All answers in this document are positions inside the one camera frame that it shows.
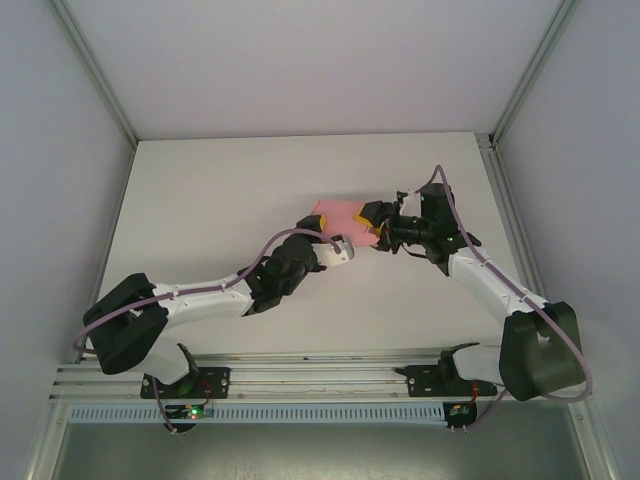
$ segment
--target gray wall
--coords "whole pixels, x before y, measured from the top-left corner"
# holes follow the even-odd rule
[[[577,310],[625,478],[640,478],[640,3],[585,0],[503,145],[553,300]]]
[[[0,465],[21,478],[69,359],[129,148],[44,0],[0,15]]]

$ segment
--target white wall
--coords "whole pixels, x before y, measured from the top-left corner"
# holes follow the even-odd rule
[[[169,284],[223,278],[318,200],[391,200],[423,185],[438,163],[469,231],[515,272],[472,133],[170,140],[138,146],[102,294],[131,272]],[[309,275],[278,308],[164,335],[194,354],[232,355],[499,343],[491,314],[430,266],[361,248],[348,265]]]
[[[585,0],[504,142],[545,285],[580,318],[624,478],[640,478],[640,3]]]
[[[143,140],[489,132],[559,0],[69,0]]]
[[[43,0],[0,15],[0,477],[22,478],[129,148]]]

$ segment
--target metal base plate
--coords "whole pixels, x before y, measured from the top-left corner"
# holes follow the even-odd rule
[[[478,387],[479,397],[493,397],[498,394],[495,385],[480,380],[461,380],[445,385],[434,365],[409,365],[396,368],[395,371],[407,377],[410,397],[471,397],[474,384]]]
[[[160,398],[173,400],[176,398],[184,400],[202,400],[207,397],[217,400],[227,398],[229,395],[231,369],[226,367],[199,367],[199,370],[202,382],[197,382],[186,395],[179,396],[171,386],[158,382]],[[153,391],[152,377],[149,375],[145,375],[142,380],[140,398],[145,400],[156,398]]]

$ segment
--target white table surface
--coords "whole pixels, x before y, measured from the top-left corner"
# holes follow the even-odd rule
[[[441,163],[467,229],[517,278],[472,133],[141,142],[101,294],[144,272],[193,283],[248,265],[318,199],[393,200]],[[404,253],[358,249],[310,274],[260,315],[217,318],[170,336],[193,353],[316,353],[496,344],[497,322],[437,267]]]

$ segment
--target white ceiling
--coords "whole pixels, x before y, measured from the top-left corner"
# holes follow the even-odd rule
[[[141,139],[489,132],[558,0],[68,0]]]

